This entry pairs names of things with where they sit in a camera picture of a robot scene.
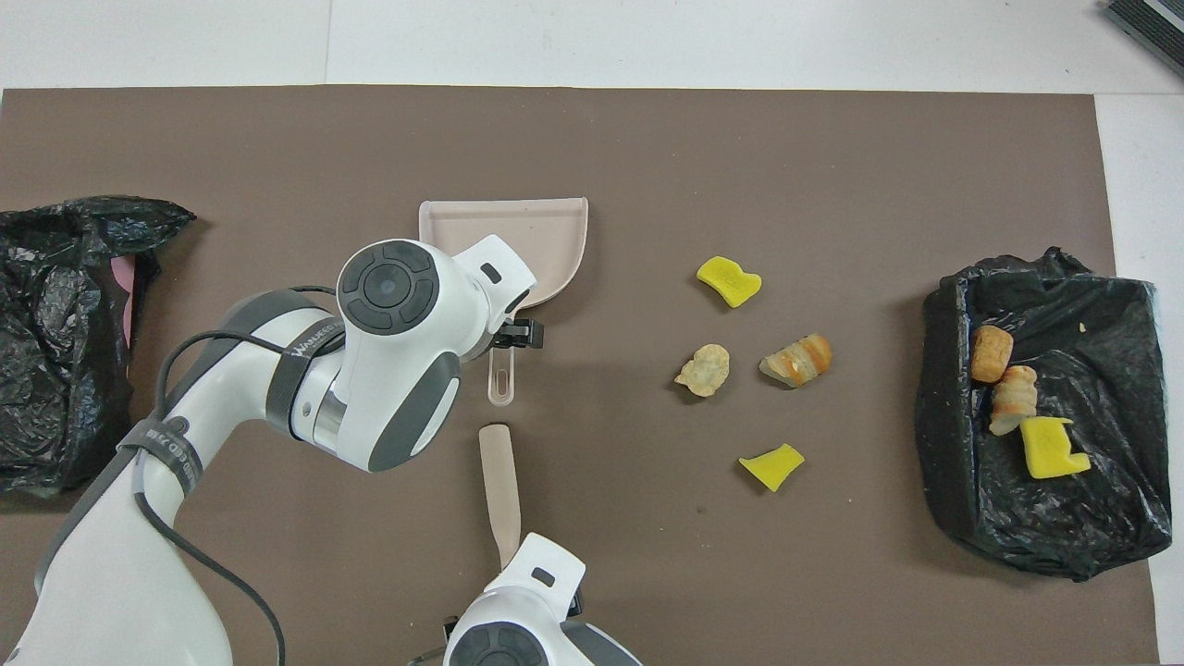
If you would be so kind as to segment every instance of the velcro strap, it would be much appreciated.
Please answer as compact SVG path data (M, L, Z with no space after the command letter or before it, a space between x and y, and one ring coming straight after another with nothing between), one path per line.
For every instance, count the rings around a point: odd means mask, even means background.
M329 345L341 346L345 332L346 324L340 319L322 319L305 328L284 350L271 376L271 385L268 386L268 423L274 428L288 433L295 440L300 438L292 430L291 422L296 393L309 366L313 365L313 359L324 351L335 348Z
M201 459L193 444L184 435L173 430L167 423L154 418L144 418L136 423L128 436L116 448L137 448L150 453L163 462L181 484L181 491L188 495L198 486L204 472Z

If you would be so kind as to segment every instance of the white table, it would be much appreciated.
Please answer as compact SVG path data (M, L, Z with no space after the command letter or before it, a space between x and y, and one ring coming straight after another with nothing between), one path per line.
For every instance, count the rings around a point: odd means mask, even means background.
M1092 0L0 0L0 92L318 83L1093 94L1118 271L1159 286L1184 404L1184 78ZM1151 575L1182 662L1184 547Z

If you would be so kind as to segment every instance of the brown mat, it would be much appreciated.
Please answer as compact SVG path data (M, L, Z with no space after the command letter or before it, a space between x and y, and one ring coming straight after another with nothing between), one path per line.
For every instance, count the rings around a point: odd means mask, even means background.
M523 525L588 564L586 619L651 664L1157 660L1143 563L1085 584L979 559L933 525L912 442L920 302L982 257L1063 245L1113 271L1093 101L1081 96L481 88L19 91L0 209L129 193L204 219L163 252L133 379L240 297L332 283L358 248L414 237L425 199L586 196L584 265L532 315L517 401L471 364L413 463L366 475L251 424L179 529L262 590L290 662L401 664L494 576L477 429L510 424ZM764 276L728 310L714 254ZM757 361L811 332L830 374L787 392ZM720 342L708 399L671 383ZM761 492L735 462L791 442ZM0 518L0 648L33 607L60 513ZM237 661L272 646L205 571Z

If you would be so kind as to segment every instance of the black bin liner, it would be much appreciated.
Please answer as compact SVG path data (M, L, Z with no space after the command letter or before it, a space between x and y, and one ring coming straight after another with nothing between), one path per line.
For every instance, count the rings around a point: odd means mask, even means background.
M985 260L925 301L915 434L938 526L971 551L1086 581L1171 545L1164 373L1154 289L1095 275L1058 248ZM1069 418L1092 468L1032 479L1019 430L987 430L991 386L970 378L971 333L1015 337L1038 379L1037 415Z
M0 492L70 488L111 459L131 396L111 260L135 256L139 305L159 273L152 249L192 219L136 197L0 212Z

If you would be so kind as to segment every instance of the dustpan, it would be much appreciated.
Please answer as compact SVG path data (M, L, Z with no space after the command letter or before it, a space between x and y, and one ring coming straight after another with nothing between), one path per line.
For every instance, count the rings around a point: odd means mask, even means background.
M525 199L515 201L424 201L419 239L455 255L490 233L509 244L538 278L517 312L561 292L575 276L587 239L588 201ZM514 402L514 348L489 351L489 402Z

